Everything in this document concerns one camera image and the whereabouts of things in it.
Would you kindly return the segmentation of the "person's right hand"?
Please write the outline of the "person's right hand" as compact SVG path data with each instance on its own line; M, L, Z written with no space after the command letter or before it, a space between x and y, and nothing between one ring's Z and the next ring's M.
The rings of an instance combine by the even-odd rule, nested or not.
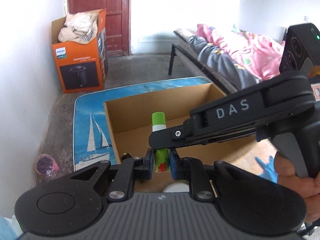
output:
M274 170L278 174L278 184L295 191L304 199L307 207L305 221L311 223L318 220L320 213L319 174L316 178L299 178L296 176L293 164L279 152L274 158Z

